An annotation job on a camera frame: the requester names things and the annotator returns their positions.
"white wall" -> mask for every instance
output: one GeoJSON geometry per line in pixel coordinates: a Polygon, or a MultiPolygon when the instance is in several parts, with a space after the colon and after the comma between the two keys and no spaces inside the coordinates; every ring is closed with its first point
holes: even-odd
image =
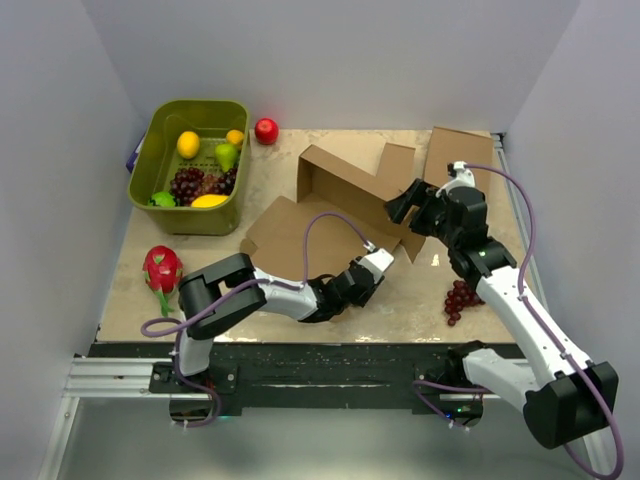
{"type": "Polygon", "coordinates": [[[142,132],[78,0],[0,7],[0,465],[39,470],[98,323],[142,132]]]}
{"type": "Polygon", "coordinates": [[[507,131],[540,223],[552,313],[620,375],[624,478],[640,471],[640,4],[583,1],[507,131]]]}
{"type": "Polygon", "coordinates": [[[504,131],[577,0],[82,0],[149,118],[234,98],[294,128],[504,131]]]}

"cardboard piece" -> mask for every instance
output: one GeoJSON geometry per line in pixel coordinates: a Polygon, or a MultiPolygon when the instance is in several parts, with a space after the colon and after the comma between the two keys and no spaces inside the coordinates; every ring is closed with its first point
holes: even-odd
{"type": "MultiPolygon", "coordinates": [[[[413,262],[425,239],[406,225],[391,223],[383,205],[411,184],[414,153],[413,148],[386,144],[373,176],[311,145],[298,159],[296,201],[278,197],[249,227],[240,251],[272,275],[301,280],[304,230],[317,214],[332,211],[348,216],[379,247],[392,252],[401,244],[413,262]]],[[[349,225],[324,217],[311,230],[308,252],[313,278],[341,273],[364,250],[349,225]]]]}
{"type": "MultiPolygon", "coordinates": [[[[429,140],[427,161],[422,178],[441,187],[449,181],[447,164],[463,161],[482,165],[493,163],[493,139],[473,133],[434,127],[429,140]]],[[[474,170],[476,188],[489,194],[491,173],[474,170]]]]}

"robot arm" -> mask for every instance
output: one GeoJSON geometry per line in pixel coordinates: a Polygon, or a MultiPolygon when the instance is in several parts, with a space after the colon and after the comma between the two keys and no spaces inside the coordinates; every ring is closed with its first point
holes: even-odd
{"type": "Polygon", "coordinates": [[[191,318],[222,296],[221,286],[236,287],[248,280],[252,286],[229,298],[210,315],[186,329],[180,338],[180,371],[195,375],[209,368],[213,339],[253,312],[285,315],[304,323],[330,320],[349,305],[363,307],[384,280],[393,256],[373,244],[368,253],[352,260],[338,276],[321,275],[308,282],[274,277],[254,267],[245,254],[236,254],[209,265],[182,279],[179,305],[191,318]]]}
{"type": "Polygon", "coordinates": [[[442,188],[416,180],[385,205],[394,223],[407,215],[415,233],[438,238],[453,270],[499,316],[528,360],[524,369],[471,342],[456,349],[449,377],[460,385],[481,385],[523,412],[529,430],[546,448],[555,448],[607,426],[585,383],[567,362],[570,353],[613,409],[618,377],[606,362],[598,365],[558,327],[524,284],[524,295],[544,325],[534,318],[519,293],[520,269],[500,242],[488,235],[487,204],[464,162],[449,165],[442,188]],[[561,354],[549,332],[564,343],[561,354]]]}

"green lime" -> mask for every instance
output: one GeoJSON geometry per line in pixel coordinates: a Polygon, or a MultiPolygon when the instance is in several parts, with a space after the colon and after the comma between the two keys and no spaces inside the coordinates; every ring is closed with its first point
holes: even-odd
{"type": "Polygon", "coordinates": [[[169,192],[157,192],[151,195],[149,205],[154,207],[175,207],[176,199],[169,192]]]}

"dragon fruit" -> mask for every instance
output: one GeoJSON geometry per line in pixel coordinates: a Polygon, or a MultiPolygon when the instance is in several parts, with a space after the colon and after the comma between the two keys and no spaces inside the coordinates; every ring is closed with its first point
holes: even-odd
{"type": "Polygon", "coordinates": [[[182,279],[182,262],[169,247],[158,245],[147,253],[142,271],[145,282],[160,301],[162,316],[168,316],[169,312],[173,312],[169,298],[182,279]]]}

